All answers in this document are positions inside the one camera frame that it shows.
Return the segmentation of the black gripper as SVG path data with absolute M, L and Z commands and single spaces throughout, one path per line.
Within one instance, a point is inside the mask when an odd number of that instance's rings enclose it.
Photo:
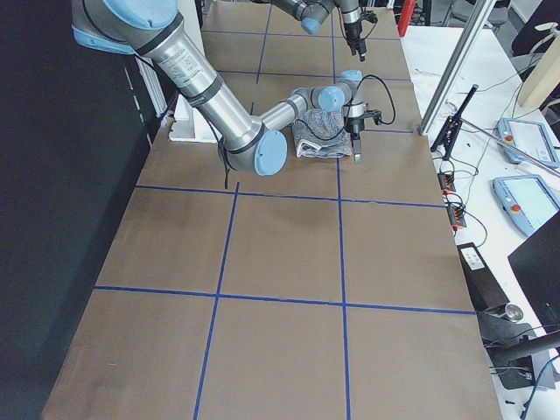
M 361 132 L 365 129 L 364 117 L 346 117 L 345 118 L 345 131 L 352 140 L 353 160 L 355 163 L 361 162 L 362 146 L 361 146 Z
M 367 56 L 367 45 L 364 39 L 361 39 L 362 25 L 358 19 L 354 22 L 343 23 L 346 42 L 350 47 L 353 56 L 358 53 L 360 61 L 365 61 Z

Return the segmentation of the black lamp arm base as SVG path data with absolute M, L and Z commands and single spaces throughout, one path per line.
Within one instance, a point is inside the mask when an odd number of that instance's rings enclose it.
M 477 313 L 479 331 L 491 360 L 491 369 L 505 389 L 522 389 L 536 384 L 550 360 L 550 350 L 559 347 L 559 328 L 536 335 L 529 324 L 513 323 L 484 312 Z

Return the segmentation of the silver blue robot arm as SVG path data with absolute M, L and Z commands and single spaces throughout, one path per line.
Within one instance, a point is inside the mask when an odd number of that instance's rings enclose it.
M 356 152 L 366 107 L 361 72 L 345 71 L 339 82 L 304 87 L 260 116 L 251 115 L 184 29 L 175 1 L 74 1 L 73 35 L 82 46 L 152 59 L 189 104 L 220 132 L 225 167 L 274 175 L 286 161 L 282 129 L 310 109 L 344 113 Z
M 297 20 L 308 34 L 315 34 L 329 18 L 334 10 L 339 12 L 339 21 L 346 44 L 353 56 L 358 56 L 360 62 L 366 59 L 366 37 L 362 36 L 364 21 L 376 25 L 377 16 L 373 10 L 368 10 L 363 1 L 298 1 L 271 0 L 262 1 L 271 4 Z

